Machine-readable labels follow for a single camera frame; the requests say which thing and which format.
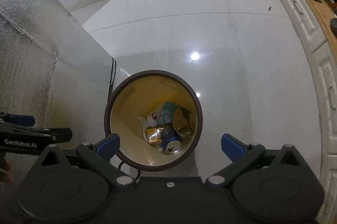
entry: wooden countertop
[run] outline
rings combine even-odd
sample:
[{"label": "wooden countertop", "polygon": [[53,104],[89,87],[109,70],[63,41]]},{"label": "wooden countertop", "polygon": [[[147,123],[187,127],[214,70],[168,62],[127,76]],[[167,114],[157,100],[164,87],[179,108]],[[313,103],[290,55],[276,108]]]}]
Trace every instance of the wooden countertop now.
[{"label": "wooden countertop", "polygon": [[333,34],[330,28],[330,20],[335,17],[334,12],[330,6],[325,2],[318,2],[315,0],[306,0],[312,11],[314,12],[317,20],[319,21],[325,36],[327,37],[331,50],[334,54],[335,60],[337,60],[337,38]]}]

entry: tile grout line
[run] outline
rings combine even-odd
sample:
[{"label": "tile grout line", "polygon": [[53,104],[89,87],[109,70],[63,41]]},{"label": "tile grout line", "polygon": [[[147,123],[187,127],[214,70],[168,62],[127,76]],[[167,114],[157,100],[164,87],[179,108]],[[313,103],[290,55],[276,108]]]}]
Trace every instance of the tile grout line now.
[{"label": "tile grout line", "polygon": [[316,160],[310,161],[309,164],[312,164],[312,163],[314,163],[314,162],[316,162],[316,161],[318,161],[318,160],[319,160],[319,161],[322,161],[321,158],[318,158],[318,159],[316,159]]},{"label": "tile grout line", "polygon": [[116,24],[113,26],[108,26],[108,27],[104,27],[101,29],[97,29],[94,30],[92,33],[101,31],[101,30],[105,30],[108,28],[112,28],[112,27],[116,27],[116,26],[121,26],[121,25],[125,25],[125,24],[129,24],[129,23],[135,23],[135,22],[140,22],[140,21],[147,21],[147,20],[153,20],[153,19],[161,19],[164,17],[173,17],[173,16],[188,16],[188,15],[197,15],[197,14],[251,14],[251,15],[261,15],[261,16],[275,16],[275,17],[282,17],[285,19],[289,19],[288,17],[285,16],[276,16],[276,15],[267,15],[267,14],[258,14],[258,13],[246,13],[246,12],[200,12],[200,13],[185,13],[185,14],[176,14],[176,15],[168,15],[168,16],[155,16],[155,17],[149,17],[146,19],[141,19],[141,20],[136,20],[136,21],[128,21],[128,22],[124,22],[124,23],[120,23],[120,24]]},{"label": "tile grout line", "polygon": [[99,11],[98,11],[99,13],[98,13],[98,15],[97,15],[97,19],[96,19],[96,22],[95,22],[95,24],[94,24],[93,29],[96,28],[96,25],[97,25],[97,23],[98,23],[98,19],[99,19],[100,15],[101,15],[102,8],[104,7],[104,5],[105,5],[105,4],[104,4],[104,2],[103,2],[101,8],[100,8]]},{"label": "tile grout line", "polygon": [[250,137],[251,137],[251,141],[253,142],[253,122],[252,122],[252,107],[251,107],[251,102],[250,102],[250,96],[249,96],[249,91],[248,91],[248,77],[247,77],[247,69],[246,69],[246,65],[245,62],[243,61],[242,58],[242,54],[241,54],[241,49],[240,49],[240,44],[238,41],[238,31],[237,31],[237,22],[236,19],[234,17],[232,17],[230,15],[230,21],[233,24],[233,28],[234,28],[234,32],[235,32],[235,39],[236,39],[236,44],[238,45],[239,48],[239,54],[240,54],[240,58],[241,58],[241,62],[243,65],[243,69],[245,71],[245,76],[246,76],[246,83],[247,83],[247,93],[248,93],[248,101],[249,101],[249,115],[250,115]]}]

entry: silver foil wall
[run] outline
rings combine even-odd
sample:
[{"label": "silver foil wall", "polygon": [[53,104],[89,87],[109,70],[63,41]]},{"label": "silver foil wall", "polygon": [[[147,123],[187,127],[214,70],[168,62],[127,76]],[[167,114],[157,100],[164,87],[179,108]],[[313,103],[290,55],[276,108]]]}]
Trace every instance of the silver foil wall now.
[{"label": "silver foil wall", "polygon": [[[62,148],[104,138],[111,68],[111,56],[58,0],[0,0],[0,110],[33,115],[37,127],[70,127]],[[6,158],[16,185],[1,185],[0,222],[22,223],[15,193],[36,157]]]}]

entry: cabinet door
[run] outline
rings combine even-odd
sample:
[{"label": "cabinet door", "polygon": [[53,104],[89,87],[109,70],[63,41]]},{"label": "cabinet door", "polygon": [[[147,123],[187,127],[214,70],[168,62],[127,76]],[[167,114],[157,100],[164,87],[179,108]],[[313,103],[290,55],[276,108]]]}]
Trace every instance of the cabinet door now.
[{"label": "cabinet door", "polygon": [[281,0],[301,41],[306,41],[312,52],[325,41],[324,32],[306,0]]},{"label": "cabinet door", "polygon": [[317,220],[321,224],[333,224],[337,215],[337,155],[329,154],[327,158],[326,181],[324,183],[325,198]]},{"label": "cabinet door", "polygon": [[328,42],[314,54],[321,82],[324,110],[327,120],[327,152],[337,154],[337,65]]}]

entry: blue can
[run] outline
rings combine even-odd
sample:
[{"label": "blue can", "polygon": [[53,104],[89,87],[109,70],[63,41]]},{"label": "blue can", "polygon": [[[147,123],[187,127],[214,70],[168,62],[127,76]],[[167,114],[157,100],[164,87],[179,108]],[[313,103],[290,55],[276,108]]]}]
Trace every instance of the blue can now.
[{"label": "blue can", "polygon": [[183,140],[182,138],[178,135],[178,133],[168,127],[165,128],[160,135],[160,145],[159,148],[168,152],[168,153],[176,153],[181,150],[183,147]]}]

